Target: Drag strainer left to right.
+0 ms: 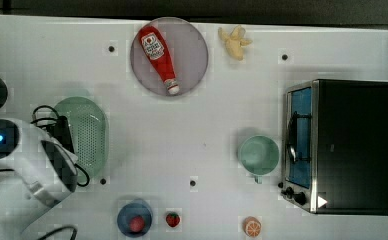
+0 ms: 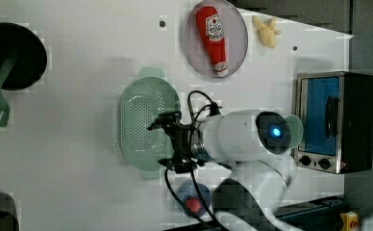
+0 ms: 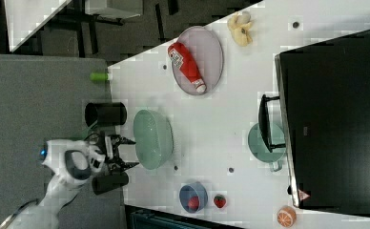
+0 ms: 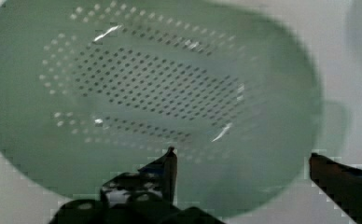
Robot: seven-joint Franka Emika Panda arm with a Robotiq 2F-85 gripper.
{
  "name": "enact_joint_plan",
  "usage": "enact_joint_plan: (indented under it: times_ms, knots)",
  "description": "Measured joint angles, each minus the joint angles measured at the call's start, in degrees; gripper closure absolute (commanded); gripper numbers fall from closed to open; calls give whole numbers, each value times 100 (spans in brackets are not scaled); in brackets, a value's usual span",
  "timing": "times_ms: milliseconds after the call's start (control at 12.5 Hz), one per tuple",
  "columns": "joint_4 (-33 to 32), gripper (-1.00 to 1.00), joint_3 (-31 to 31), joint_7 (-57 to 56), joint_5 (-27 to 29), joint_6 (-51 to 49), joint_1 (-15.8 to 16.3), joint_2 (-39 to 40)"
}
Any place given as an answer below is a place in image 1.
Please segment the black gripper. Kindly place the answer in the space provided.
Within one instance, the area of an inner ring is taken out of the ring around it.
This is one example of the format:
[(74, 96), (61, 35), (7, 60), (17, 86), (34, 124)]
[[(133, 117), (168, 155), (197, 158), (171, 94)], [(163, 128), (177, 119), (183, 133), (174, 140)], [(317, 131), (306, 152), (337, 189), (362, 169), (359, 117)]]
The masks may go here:
[(65, 116), (59, 116), (58, 119), (53, 124), (47, 126), (46, 129), (65, 149), (71, 153), (75, 152), (69, 123)]

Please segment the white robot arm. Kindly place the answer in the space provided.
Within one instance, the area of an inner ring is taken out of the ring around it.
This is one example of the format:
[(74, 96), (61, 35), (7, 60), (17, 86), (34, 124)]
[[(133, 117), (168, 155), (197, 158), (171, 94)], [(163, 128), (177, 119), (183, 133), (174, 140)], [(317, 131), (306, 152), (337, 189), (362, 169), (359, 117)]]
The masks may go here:
[(42, 215), (75, 192), (77, 156), (46, 131), (25, 121), (0, 119), (0, 240), (21, 240)]

